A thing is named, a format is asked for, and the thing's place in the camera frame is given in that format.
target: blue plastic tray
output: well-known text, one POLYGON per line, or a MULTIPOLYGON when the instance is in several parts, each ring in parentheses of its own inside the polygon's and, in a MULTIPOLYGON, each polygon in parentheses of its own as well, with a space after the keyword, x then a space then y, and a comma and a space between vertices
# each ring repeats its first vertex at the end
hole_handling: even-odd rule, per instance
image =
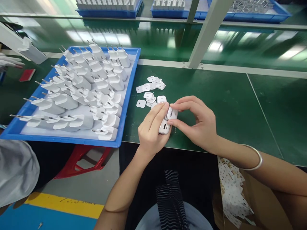
MULTIPOLYGON (((278 14, 260 14, 260 13, 227 13, 224 21, 241 21, 241 22, 260 22, 260 23, 280 23, 291 16, 284 8, 282 8, 276 1, 271 0, 274 4, 273 9, 278 14)), ((207 0, 210 7, 212 0, 207 0)), ((175 10, 153 10, 151 6, 151 13, 154 18, 188 18, 189 11, 175 11, 175 10)), ((208 12, 196 11, 194 19, 204 20, 208 12)))
MULTIPOLYGON (((75 49, 77 52, 81 52, 78 46, 71 46, 68 48, 69 50, 75 49)), ((102 47, 104 53, 107 53, 107 48, 102 47)), ((129 104, 129 99, 131 95, 132 85, 134 81, 135 71, 137 69, 138 59, 140 57, 141 49, 140 48, 125 48, 126 52, 130 55, 136 55, 136 59, 134 61, 130 79, 127 86, 127 91, 125 95, 124 105, 122 107, 122 114, 121 119, 119 122, 118 132, 116 140, 114 141, 101 141, 101 140, 93 140, 93 139, 84 139, 84 138, 73 138, 73 137, 54 137, 54 136, 39 136, 39 135, 23 135, 20 134, 23 127, 26 125, 26 122, 20 121, 18 118, 14 118, 11 123, 8 125, 7 129, 4 130, 2 135, 0 136, 1 139, 8 139, 8 140, 24 140, 24 141, 44 141, 44 142, 62 142, 62 143, 74 143, 74 144, 84 144, 84 145, 94 145, 94 146, 104 146, 104 147, 112 147, 117 148, 122 143, 122 134, 124 131, 127 108, 129 104)), ((65 57, 62 56, 57 64, 63 65, 68 64, 65 61, 65 57)), ((45 77, 45 80, 49 80, 49 77, 54 76, 55 69, 53 68, 49 74, 45 77)), ((47 93, 47 90, 43 89, 42 87, 38 87, 32 96, 36 96, 38 98, 42 97, 42 92, 47 93)), ((19 110, 18 114, 20 115, 32 115, 33 112, 37 109, 37 106, 32 105, 30 102, 26 102, 23 107, 19 110)))
POLYGON ((136 18, 137 13, 141 7, 143 0, 140 0, 137 4, 135 11, 123 11, 123 10, 76 10, 82 17, 92 18, 136 18))

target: metal plug pin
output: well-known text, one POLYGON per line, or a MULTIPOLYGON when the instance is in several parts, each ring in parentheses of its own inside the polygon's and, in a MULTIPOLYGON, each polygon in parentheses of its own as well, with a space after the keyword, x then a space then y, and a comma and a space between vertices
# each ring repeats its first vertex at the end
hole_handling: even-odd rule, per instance
POLYGON ((29 101, 29 102, 33 102, 33 101, 31 101, 31 100, 29 100, 29 99, 27 99, 27 98, 24 98, 24 100, 29 101))
POLYGON ((42 83, 40 83, 40 82, 38 82, 38 81, 35 81, 37 84, 39 84, 39 85, 43 85, 42 83))

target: finger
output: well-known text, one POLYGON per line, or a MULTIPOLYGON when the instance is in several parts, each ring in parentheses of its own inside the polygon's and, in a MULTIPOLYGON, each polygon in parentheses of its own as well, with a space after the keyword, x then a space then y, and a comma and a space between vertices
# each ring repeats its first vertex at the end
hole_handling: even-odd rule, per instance
POLYGON ((160 125, 161 125, 163 119, 165 118, 165 115, 166 115, 168 109, 169 109, 169 103, 166 102, 164 104, 164 106, 161 108, 161 110, 159 111, 159 113, 154 118, 149 132, 151 132, 152 134, 158 134, 159 133, 160 125))
POLYGON ((151 127, 152 122, 154 121, 154 118, 163 108, 164 104, 165 103, 161 103, 161 104, 159 103, 149 111, 149 113, 146 115, 146 117, 144 118, 141 124, 142 129, 146 131, 150 130, 150 127, 151 127))
POLYGON ((172 109, 176 110, 190 110, 195 116, 202 117, 204 114, 204 107, 200 106, 194 101, 183 102, 180 104, 170 104, 172 109))
POLYGON ((188 101, 194 101, 201 106, 206 106, 205 103, 201 99, 199 99, 198 97, 195 97, 195 96, 182 97, 182 98, 178 99, 175 103, 180 104, 180 103, 188 102, 188 101))
POLYGON ((172 132, 172 127, 170 126, 169 132, 167 134, 160 134, 160 142, 166 145, 167 141, 169 140, 170 133, 172 132))
POLYGON ((2 60, 7 61, 7 62, 11 62, 17 65, 24 65, 24 63, 22 63, 20 58, 15 58, 15 57, 2 57, 2 60))
POLYGON ((189 134, 191 133, 192 128, 188 126, 186 123, 184 123, 183 121, 180 121, 178 119, 168 120, 167 124, 175 126, 181 132, 183 132, 186 136, 189 136, 189 134))

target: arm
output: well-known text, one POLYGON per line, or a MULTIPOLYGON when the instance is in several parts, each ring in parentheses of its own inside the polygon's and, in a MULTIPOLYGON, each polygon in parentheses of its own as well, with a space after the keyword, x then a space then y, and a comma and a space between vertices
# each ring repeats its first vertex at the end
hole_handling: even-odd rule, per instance
POLYGON ((168 103, 156 105, 138 128, 140 146, 132 161, 113 186, 95 226, 98 229, 124 229, 129 206, 148 163, 169 139, 159 134, 159 127, 169 108, 168 103))
MULTIPOLYGON (((229 159, 240 168, 253 168, 259 163, 256 152, 246 146, 224 139, 216 133, 215 115, 202 100, 195 96, 183 97, 170 105, 176 110, 190 110, 195 118, 196 124, 188 126, 184 122, 174 119, 169 124, 179 128, 191 141, 207 150, 208 152, 229 159)), ((247 171, 261 183, 274 190, 281 205, 285 209, 305 213, 307 211, 307 174, 294 165, 287 163, 266 153, 260 153, 263 163, 260 168, 247 171)), ((289 220, 297 229, 307 229, 305 218, 295 219, 288 215, 289 220)))

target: wrist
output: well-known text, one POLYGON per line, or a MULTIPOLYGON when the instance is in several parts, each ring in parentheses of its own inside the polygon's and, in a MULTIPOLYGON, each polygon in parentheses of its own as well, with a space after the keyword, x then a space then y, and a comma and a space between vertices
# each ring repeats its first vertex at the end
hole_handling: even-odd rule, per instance
POLYGON ((148 165, 148 163, 153 159, 144 148, 140 145, 133 157, 135 161, 138 162, 140 165, 144 165, 145 167, 148 165))

